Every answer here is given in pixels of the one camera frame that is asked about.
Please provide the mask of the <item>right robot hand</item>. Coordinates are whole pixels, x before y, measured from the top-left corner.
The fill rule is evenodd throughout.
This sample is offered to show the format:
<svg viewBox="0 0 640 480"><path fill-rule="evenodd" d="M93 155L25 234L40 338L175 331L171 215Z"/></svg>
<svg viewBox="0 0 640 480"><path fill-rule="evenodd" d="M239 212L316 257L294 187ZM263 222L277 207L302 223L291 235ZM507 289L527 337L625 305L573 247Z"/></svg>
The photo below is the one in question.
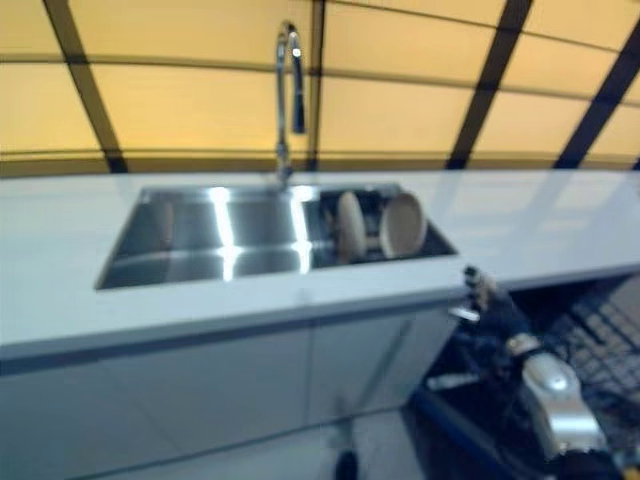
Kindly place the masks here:
<svg viewBox="0 0 640 480"><path fill-rule="evenodd" d="M451 307L448 313L506 344L519 335L531 335L530 322L513 301L510 293L476 266L463 269L467 287L466 305Z"/></svg>

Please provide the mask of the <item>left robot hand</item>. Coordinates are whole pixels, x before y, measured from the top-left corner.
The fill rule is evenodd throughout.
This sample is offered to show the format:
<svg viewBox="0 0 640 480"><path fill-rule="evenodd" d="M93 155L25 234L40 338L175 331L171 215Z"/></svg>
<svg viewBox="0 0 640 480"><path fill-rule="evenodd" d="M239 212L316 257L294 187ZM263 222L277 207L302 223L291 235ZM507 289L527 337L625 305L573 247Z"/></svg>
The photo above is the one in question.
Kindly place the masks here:
<svg viewBox="0 0 640 480"><path fill-rule="evenodd" d="M360 473L359 457L353 448L342 451L334 468L335 480L358 480Z"/></svg>

